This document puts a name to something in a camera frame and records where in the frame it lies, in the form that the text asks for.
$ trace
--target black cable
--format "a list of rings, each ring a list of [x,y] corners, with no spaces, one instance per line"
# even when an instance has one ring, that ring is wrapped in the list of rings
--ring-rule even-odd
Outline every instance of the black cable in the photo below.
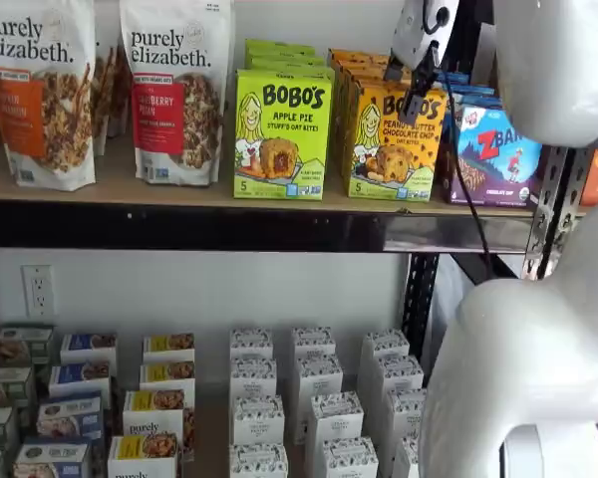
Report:
[[[462,177],[462,172],[460,171],[460,164],[458,161],[458,139],[457,139],[457,132],[456,132],[456,114],[454,110],[454,98],[451,94],[451,85],[449,84],[449,76],[447,70],[443,69],[444,80],[446,82],[446,88],[448,89],[448,98],[449,98],[449,112],[451,113],[451,121],[449,122],[449,141],[451,142],[452,148],[452,156],[454,160],[454,168],[456,169],[456,176],[458,176],[458,182],[460,183],[460,189],[462,189],[462,193],[467,200],[467,205],[469,206],[469,210],[471,211],[471,215],[476,222],[476,229],[478,230],[478,235],[480,236],[480,242],[482,244],[483,256],[485,261],[485,268],[486,268],[486,275],[487,279],[493,278],[493,268],[491,266],[491,256],[489,255],[489,246],[487,246],[487,239],[485,239],[485,231],[482,229],[482,224],[480,222],[480,218],[478,217],[478,212],[476,212],[476,208],[474,207],[474,203],[471,201],[471,196],[469,195],[469,191],[465,186],[465,180]]]
[[[428,3],[430,0],[423,0],[423,29],[428,35],[433,35],[437,32],[441,26],[441,22],[437,22],[433,27],[430,28],[428,25]]]

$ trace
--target outlet cover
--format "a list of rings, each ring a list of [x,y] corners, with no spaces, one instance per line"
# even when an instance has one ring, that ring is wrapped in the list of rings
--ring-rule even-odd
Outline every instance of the outlet cover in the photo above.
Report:
[[[50,317],[56,315],[53,293],[53,271],[51,266],[22,266],[24,294],[29,317]]]

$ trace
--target cartoon woman illustration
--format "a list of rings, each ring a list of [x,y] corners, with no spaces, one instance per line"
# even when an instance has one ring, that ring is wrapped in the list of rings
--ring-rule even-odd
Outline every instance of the cartoon woman illustration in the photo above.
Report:
[[[261,130],[261,102],[254,93],[247,94],[239,104],[236,126],[235,158],[237,166],[247,174],[262,176],[259,146]]]
[[[374,104],[367,105],[361,113],[360,127],[355,139],[354,153],[357,163],[365,163],[372,156],[377,155],[381,142],[379,140],[379,122],[381,112]]]

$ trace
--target purely elizabeth granola bag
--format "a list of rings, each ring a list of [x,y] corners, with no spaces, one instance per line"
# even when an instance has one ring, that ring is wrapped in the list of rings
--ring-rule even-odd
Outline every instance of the purely elizabeth granola bag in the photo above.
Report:
[[[113,83],[113,97],[109,114],[108,137],[116,137],[127,132],[131,103],[131,70],[127,53],[124,51],[122,35],[118,39],[118,59]]]
[[[230,0],[121,0],[133,73],[136,176],[217,180],[230,57]]]
[[[95,182],[93,0],[0,0],[0,130],[21,186]]]
[[[94,0],[96,9],[96,68],[91,82],[93,150],[105,152],[111,99],[116,77],[120,40],[120,0]]]

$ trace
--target white wall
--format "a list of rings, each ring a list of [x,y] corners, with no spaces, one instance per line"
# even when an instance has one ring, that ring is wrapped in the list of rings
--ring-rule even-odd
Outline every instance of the white wall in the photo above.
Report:
[[[346,373],[364,333],[399,323],[405,256],[0,249],[0,324],[26,316],[20,267],[53,266],[60,333],[115,331],[132,386],[146,334],[192,330],[198,379],[224,382],[228,331],[332,326]],[[284,354],[280,367],[285,370]]]

